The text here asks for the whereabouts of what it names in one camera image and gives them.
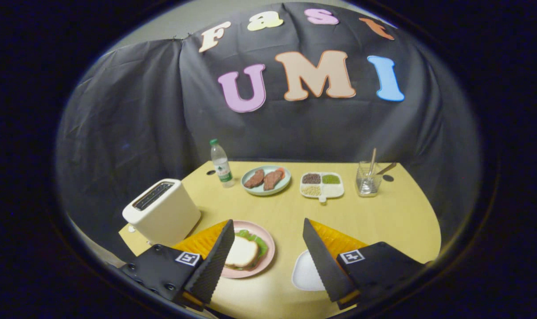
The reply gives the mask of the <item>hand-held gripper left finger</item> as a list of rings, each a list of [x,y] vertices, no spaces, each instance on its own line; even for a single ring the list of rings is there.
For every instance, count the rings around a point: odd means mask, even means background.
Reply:
[[[228,219],[172,248],[152,245],[120,271],[154,295],[202,311],[212,299],[234,239],[234,222]]]

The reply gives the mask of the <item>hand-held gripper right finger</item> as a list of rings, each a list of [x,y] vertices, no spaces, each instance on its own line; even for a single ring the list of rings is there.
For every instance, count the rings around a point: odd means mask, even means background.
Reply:
[[[340,309],[378,302],[426,267],[384,241],[368,245],[308,218],[302,237],[329,299]]]

